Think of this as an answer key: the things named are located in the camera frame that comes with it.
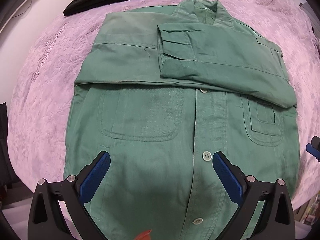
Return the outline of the green jacket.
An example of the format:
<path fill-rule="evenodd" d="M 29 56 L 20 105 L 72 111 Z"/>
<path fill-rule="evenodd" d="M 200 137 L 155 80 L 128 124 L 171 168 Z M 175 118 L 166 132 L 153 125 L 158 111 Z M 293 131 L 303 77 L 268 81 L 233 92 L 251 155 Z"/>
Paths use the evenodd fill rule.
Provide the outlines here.
<path fill-rule="evenodd" d="M 236 205 L 214 153 L 294 193 L 296 103 L 281 48 L 219 1 L 113 12 L 75 80 L 65 175 L 110 154 L 87 207 L 108 239 L 215 239 Z"/>

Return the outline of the purple bed blanket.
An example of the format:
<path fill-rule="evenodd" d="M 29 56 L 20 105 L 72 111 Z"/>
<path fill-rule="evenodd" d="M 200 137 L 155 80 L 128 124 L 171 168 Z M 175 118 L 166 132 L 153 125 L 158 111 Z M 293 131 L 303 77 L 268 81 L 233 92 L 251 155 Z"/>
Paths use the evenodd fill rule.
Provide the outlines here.
<path fill-rule="evenodd" d="M 29 189 L 34 190 L 40 178 L 59 181 L 68 176 L 66 132 L 75 80 L 106 16 L 183 1 L 132 0 L 59 16 L 38 38 L 19 74 L 9 114 L 10 160 Z M 297 99 L 299 165 L 290 196 L 298 208 L 319 191 L 319 163 L 305 151 L 308 141 L 319 135 L 319 42 L 310 20 L 293 0 L 205 1 L 219 1 L 233 18 L 283 52 Z"/>

